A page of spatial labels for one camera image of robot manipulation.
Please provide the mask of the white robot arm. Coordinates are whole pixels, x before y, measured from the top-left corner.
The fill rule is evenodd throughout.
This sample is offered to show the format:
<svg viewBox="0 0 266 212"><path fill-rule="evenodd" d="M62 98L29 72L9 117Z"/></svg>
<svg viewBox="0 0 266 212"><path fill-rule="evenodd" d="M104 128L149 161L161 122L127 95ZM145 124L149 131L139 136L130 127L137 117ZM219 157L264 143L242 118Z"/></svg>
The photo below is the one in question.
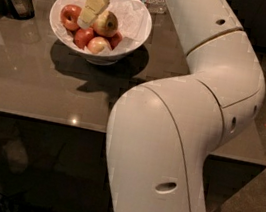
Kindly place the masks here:
<svg viewBox="0 0 266 212"><path fill-rule="evenodd" d="M206 212L203 163L255 119L258 58L226 0L165 0L188 75L131 88L107 125L114 212Z"/></svg>

